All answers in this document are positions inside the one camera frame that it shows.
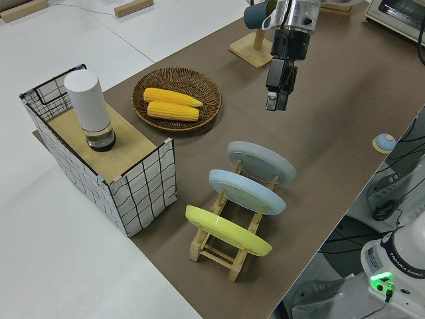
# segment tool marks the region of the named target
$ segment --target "brown tablecloth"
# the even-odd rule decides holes
[[[383,132],[399,138],[423,106],[425,68],[414,43],[364,23],[365,9],[366,3],[357,6],[350,17],[320,14],[307,58],[296,63],[285,112],[265,111],[268,67],[257,70],[228,50],[249,33],[241,20],[105,93],[154,144],[175,139],[178,200],[132,240],[202,317],[266,318],[383,161],[373,138]],[[168,134],[135,115],[133,86],[165,66],[193,68],[218,84],[222,110],[212,130]],[[226,148],[234,140],[270,148],[298,172],[291,184],[275,188],[288,208],[265,216],[257,232],[273,250],[261,258],[248,255],[235,283],[223,266],[189,259],[196,228],[185,219],[186,205],[213,204],[209,171],[233,169]],[[222,216],[247,226],[252,214],[229,203]]]

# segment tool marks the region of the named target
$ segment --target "corn cob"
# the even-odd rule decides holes
[[[199,110],[178,104],[152,101],[147,106],[147,115],[166,120],[194,122],[199,118]]]
[[[143,93],[145,102],[162,101],[172,104],[180,104],[197,108],[202,106],[202,102],[192,96],[178,93],[170,90],[162,90],[161,88],[146,88]]]

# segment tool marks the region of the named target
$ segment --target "round button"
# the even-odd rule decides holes
[[[310,18],[304,18],[304,20],[303,20],[304,25],[310,25],[312,22],[313,22],[313,20],[311,20]]]

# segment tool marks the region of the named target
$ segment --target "cylindrical container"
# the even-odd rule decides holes
[[[248,29],[261,29],[262,23],[266,17],[273,11],[270,10],[270,0],[258,3],[256,5],[250,5],[245,9],[244,22]]]
[[[88,145],[97,152],[112,149],[116,135],[98,76],[89,70],[76,70],[66,76],[64,84]]]

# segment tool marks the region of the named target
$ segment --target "wicker basket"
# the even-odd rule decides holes
[[[152,118],[147,115],[147,103],[143,100],[146,88],[162,88],[187,94],[200,100],[199,119],[184,122]],[[169,67],[154,70],[137,82],[131,99],[136,114],[146,123],[168,132],[190,132],[210,123],[221,107],[221,93],[218,86],[202,73],[182,67]]]

